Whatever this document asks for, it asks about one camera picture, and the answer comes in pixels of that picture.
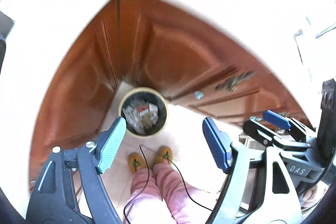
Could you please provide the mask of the yellow slipper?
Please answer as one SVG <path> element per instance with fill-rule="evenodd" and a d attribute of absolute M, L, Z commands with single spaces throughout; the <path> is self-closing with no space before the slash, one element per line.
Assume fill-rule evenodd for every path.
<path fill-rule="evenodd" d="M 168 164 L 171 165 L 173 160 L 173 151 L 170 147 L 161 146 L 155 156 L 155 164 Z"/>
<path fill-rule="evenodd" d="M 137 153 L 137 152 L 132 152 L 128 155 L 127 164 L 132 174 L 135 174 L 137 171 L 142 170 L 142 169 L 145 169 L 145 170 L 149 169 L 143 154 Z"/>

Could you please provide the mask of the clear plastic bag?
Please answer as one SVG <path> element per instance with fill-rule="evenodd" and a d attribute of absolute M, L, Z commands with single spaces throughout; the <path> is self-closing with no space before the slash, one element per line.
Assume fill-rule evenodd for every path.
<path fill-rule="evenodd" d="M 129 105 L 122 108 L 122 113 L 124 114 L 128 125 L 130 125 L 138 135 L 146 134 L 142 125 L 140 111 L 138 110 L 145 105 L 146 103 L 144 101 L 132 101 Z"/>

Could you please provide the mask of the pink trousers legs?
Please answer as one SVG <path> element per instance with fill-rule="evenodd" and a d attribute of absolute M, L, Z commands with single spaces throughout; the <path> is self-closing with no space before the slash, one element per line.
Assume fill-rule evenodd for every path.
<path fill-rule="evenodd" d="M 187 182 L 168 164 L 133 175 L 124 223 L 206 223 L 214 197 Z"/>

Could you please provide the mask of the beige loofah sponge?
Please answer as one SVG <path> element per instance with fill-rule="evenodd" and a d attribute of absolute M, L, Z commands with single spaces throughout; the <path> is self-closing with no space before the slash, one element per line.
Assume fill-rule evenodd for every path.
<path fill-rule="evenodd" d="M 152 128 L 158 121 L 158 113 L 155 112 L 141 112 L 141 126 L 144 130 Z"/>

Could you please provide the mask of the light blue cabinet knob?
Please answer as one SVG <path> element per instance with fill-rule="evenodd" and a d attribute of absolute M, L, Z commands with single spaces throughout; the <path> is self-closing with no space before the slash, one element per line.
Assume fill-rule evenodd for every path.
<path fill-rule="evenodd" d="M 194 92 L 194 96 L 195 96 L 195 98 L 196 98 L 197 100 L 200 100 L 200 99 L 202 99 L 202 98 L 204 97 L 204 93 L 201 92 L 201 91 L 195 91 L 195 92 Z"/>

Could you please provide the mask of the cream rimmed trash bin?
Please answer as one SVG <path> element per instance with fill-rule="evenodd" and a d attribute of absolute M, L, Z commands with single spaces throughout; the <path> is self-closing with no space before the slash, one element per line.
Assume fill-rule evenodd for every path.
<path fill-rule="evenodd" d="M 150 138 L 164 129 L 167 104 L 156 90 L 135 88 L 122 98 L 118 114 L 126 120 L 127 132 L 139 138 Z"/>

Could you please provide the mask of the left yellow slipper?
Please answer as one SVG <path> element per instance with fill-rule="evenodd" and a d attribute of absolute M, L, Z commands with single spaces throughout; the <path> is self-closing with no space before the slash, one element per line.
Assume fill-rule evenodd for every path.
<path fill-rule="evenodd" d="M 127 164 L 132 174 L 135 174 L 137 171 L 142 170 L 142 169 L 145 169 L 145 170 L 149 169 L 143 154 L 137 153 L 137 152 L 132 152 L 128 155 Z"/>

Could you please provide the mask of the right yellow slipper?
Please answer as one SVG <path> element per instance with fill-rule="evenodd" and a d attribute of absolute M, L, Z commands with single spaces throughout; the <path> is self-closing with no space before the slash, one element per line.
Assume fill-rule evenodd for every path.
<path fill-rule="evenodd" d="M 155 164 L 168 164 L 171 165 L 173 160 L 173 151 L 170 147 L 161 146 L 155 156 Z"/>

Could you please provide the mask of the wooden cabinet door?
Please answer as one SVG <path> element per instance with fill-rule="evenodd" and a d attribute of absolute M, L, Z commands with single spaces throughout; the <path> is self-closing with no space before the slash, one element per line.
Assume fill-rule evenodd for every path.
<path fill-rule="evenodd" d="M 110 0 L 79 35 L 58 67 L 39 111 L 30 151 L 33 182 L 51 149 L 94 138 L 122 81 L 119 0 Z"/>

